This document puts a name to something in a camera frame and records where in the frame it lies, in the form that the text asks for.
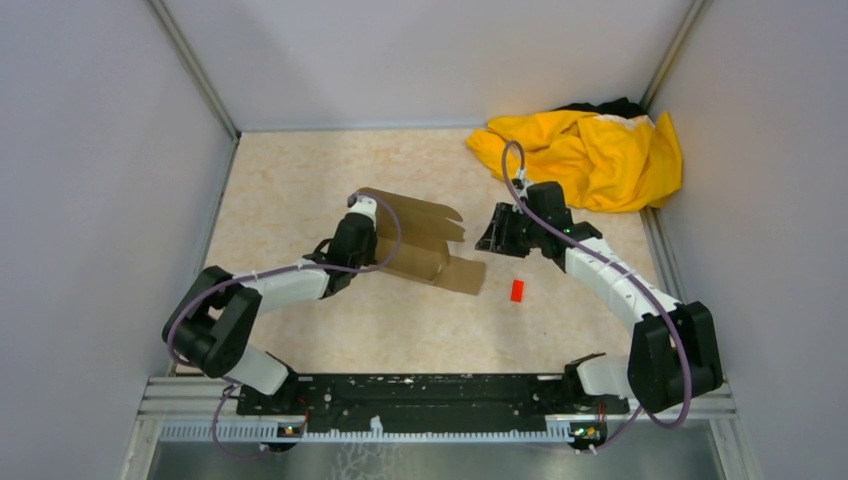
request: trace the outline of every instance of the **aluminum frame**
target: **aluminum frame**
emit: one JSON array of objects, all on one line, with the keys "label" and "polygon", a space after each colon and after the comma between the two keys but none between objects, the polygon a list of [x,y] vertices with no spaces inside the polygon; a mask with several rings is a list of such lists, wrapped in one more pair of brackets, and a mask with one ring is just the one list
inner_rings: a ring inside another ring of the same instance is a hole
[{"label": "aluminum frame", "polygon": [[[213,116],[218,119],[224,130],[233,141],[229,163],[218,205],[212,218],[211,227],[204,238],[204,257],[211,243],[212,233],[218,212],[220,211],[221,199],[226,190],[227,180],[230,175],[232,161],[238,150],[241,132],[233,123],[223,101],[218,96],[212,82],[206,76],[200,62],[194,54],[188,41],[170,14],[163,0],[145,0],[152,14],[160,23],[163,32],[168,37],[174,52],[179,57],[186,72],[192,78],[198,93],[209,106]],[[708,10],[712,0],[693,0],[681,21],[678,31],[668,46],[666,53],[657,67],[657,71],[651,79],[648,88],[641,99],[641,105],[646,110],[650,109],[658,92],[662,89],[668,79],[674,65],[683,54],[684,47],[690,39],[694,27]],[[669,294],[685,300],[686,295],[683,283],[680,280],[677,264],[671,244],[668,241],[662,225],[662,218],[655,209],[645,209],[641,213],[642,222],[648,237],[651,255],[654,259],[660,286]],[[184,420],[211,421],[212,414],[220,402],[221,393],[226,383],[222,380],[213,380],[205,377],[195,376],[172,376],[154,377],[148,381],[136,416],[130,444],[125,455],[124,465],[121,471],[121,479],[145,480],[147,479],[153,462],[156,445],[160,434],[167,422]],[[280,422],[302,421],[301,416],[267,416],[249,417],[245,419],[236,415],[236,400],[225,402],[221,413],[221,419],[227,422],[252,422],[258,420],[276,420]],[[635,408],[635,402],[631,400],[631,408]],[[679,412],[678,408],[672,408],[659,415],[661,419],[673,419]],[[592,420],[593,415],[551,415],[549,420],[557,421],[585,421]],[[610,415],[611,420],[624,419],[626,416]],[[750,479],[761,478],[759,467],[748,446],[739,417],[733,402],[732,393],[725,383],[721,388],[707,395],[697,397],[692,401],[690,418],[707,419],[710,421],[712,435],[716,447],[718,461],[721,463],[724,475],[728,479]]]}]

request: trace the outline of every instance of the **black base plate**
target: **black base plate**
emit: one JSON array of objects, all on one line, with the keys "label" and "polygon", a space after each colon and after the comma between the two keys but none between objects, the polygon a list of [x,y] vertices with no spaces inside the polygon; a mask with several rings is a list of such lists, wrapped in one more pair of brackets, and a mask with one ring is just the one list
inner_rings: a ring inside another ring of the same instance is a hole
[{"label": "black base plate", "polygon": [[598,402],[608,414],[628,413],[626,400],[605,395],[574,405],[559,374],[299,374],[274,395],[243,387],[239,415],[304,415],[309,431],[371,430],[380,416],[388,433],[538,432],[545,415],[594,413]]}]

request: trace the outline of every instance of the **black fabric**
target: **black fabric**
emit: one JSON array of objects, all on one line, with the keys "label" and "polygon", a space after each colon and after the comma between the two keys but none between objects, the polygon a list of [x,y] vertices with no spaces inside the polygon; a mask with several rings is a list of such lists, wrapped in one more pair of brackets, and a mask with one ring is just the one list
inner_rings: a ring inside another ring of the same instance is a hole
[{"label": "black fabric", "polygon": [[627,97],[621,97],[612,102],[602,103],[598,106],[591,103],[571,103],[564,107],[555,108],[557,110],[575,110],[578,112],[594,112],[600,115],[618,115],[624,118],[635,118],[647,115],[642,107],[637,103],[633,103]]}]

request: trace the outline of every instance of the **beige floor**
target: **beige floor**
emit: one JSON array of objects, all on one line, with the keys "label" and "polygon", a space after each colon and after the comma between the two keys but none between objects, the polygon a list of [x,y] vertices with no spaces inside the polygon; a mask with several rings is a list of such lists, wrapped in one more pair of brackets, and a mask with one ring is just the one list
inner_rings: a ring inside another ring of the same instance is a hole
[{"label": "beige floor", "polygon": [[[592,352],[625,352],[628,335],[586,288],[534,253],[486,254],[474,242],[494,205],[510,199],[465,147],[469,130],[245,134],[208,263],[229,271],[295,261],[332,236],[359,187],[446,203],[465,218],[454,254],[483,260],[479,296],[362,275],[335,297],[257,320],[251,342],[304,372],[559,371]],[[639,215],[575,211],[655,281]],[[509,301],[513,279],[524,301]]]}]

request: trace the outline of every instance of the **cardboard flap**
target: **cardboard flap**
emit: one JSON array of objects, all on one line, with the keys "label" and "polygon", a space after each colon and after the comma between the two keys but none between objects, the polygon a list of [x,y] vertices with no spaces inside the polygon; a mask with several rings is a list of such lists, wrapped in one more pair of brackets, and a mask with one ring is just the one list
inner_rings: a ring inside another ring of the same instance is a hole
[{"label": "cardboard flap", "polygon": [[444,217],[457,222],[462,221],[462,215],[460,215],[459,212],[447,205],[442,205],[441,203],[433,203],[419,200],[417,198],[405,197],[403,195],[377,190],[376,188],[371,187],[360,188],[357,192],[373,193],[388,202],[389,205],[395,209],[401,208],[410,212],[426,213],[428,215]]},{"label": "cardboard flap", "polygon": [[[392,205],[392,209],[398,216],[404,237],[428,237],[457,243],[465,241],[465,228],[447,218],[421,212],[410,212],[402,208],[395,208],[394,205]],[[377,207],[377,234],[381,237],[397,237],[395,222],[382,205]]]},{"label": "cardboard flap", "polygon": [[450,260],[450,264],[443,266],[435,286],[469,295],[480,293],[486,277],[486,264],[461,257],[451,257]]},{"label": "cardboard flap", "polygon": [[[450,255],[447,245],[444,249],[438,242],[427,241],[428,239],[414,239],[414,244],[407,243],[407,239],[401,243],[397,255],[385,267],[386,273],[391,273],[409,280],[418,280],[423,283],[435,285],[442,271],[443,265],[447,265]],[[380,237],[377,239],[377,263],[382,262],[391,254],[395,246],[395,240]]]}]

